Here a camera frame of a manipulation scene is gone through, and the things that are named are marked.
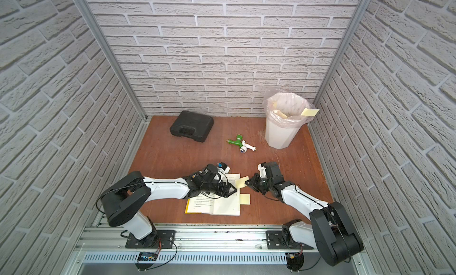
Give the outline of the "yellow sticky note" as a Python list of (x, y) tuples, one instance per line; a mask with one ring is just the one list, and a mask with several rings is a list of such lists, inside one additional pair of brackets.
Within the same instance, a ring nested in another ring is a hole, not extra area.
[(239, 198), (240, 205), (250, 205), (251, 204), (251, 195), (250, 194), (241, 194)]
[(242, 189), (242, 188), (246, 187), (247, 186), (246, 181), (248, 181), (248, 180), (249, 180), (248, 176), (245, 176), (243, 178), (237, 179), (235, 181), (235, 187), (237, 189)]

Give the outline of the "yellow children's book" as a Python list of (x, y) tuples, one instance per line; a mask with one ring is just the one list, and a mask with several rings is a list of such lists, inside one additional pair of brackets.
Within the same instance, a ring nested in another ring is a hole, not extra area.
[(185, 214), (210, 214), (214, 216), (239, 216), (241, 193), (237, 189), (228, 198), (203, 191), (188, 199)]

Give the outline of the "discarded sticky note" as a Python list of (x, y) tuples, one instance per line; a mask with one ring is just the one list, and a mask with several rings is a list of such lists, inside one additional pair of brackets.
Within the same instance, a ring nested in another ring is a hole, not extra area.
[(318, 112), (319, 112), (319, 109), (304, 108), (304, 110), (302, 111), (302, 113), (300, 115), (305, 116), (305, 117), (314, 117)]

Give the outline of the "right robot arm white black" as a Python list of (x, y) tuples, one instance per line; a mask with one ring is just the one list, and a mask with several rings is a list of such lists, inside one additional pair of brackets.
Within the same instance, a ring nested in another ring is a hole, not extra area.
[(269, 240), (279, 241), (273, 243), (272, 248), (315, 249), (330, 266), (364, 250), (362, 238), (341, 203), (319, 200), (297, 184), (285, 181), (276, 162), (261, 163), (258, 170), (245, 182), (247, 187), (262, 195), (271, 193), (275, 200), (293, 207), (310, 220), (310, 224), (298, 219), (283, 224), (277, 235), (268, 232)]

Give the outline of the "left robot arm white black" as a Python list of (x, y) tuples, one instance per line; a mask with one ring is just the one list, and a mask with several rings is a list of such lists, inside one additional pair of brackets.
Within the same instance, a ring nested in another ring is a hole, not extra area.
[(229, 198), (237, 191), (220, 167), (208, 164), (201, 171), (176, 179), (131, 172), (102, 192), (99, 200), (110, 227), (123, 227), (135, 239), (142, 240), (155, 231), (152, 221), (140, 212), (145, 203), (169, 198), (187, 200), (201, 194)]

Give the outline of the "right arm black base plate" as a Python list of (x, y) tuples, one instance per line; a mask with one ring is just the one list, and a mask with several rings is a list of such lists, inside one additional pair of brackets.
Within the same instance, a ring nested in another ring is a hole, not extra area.
[(266, 243), (269, 250), (313, 250), (309, 245), (294, 241), (288, 231), (266, 231)]

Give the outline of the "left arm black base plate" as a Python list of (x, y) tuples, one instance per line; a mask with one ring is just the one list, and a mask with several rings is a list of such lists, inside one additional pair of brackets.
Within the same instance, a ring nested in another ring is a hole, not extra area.
[(127, 249), (172, 249), (176, 231), (154, 230), (143, 239), (137, 239), (132, 233), (127, 237)]

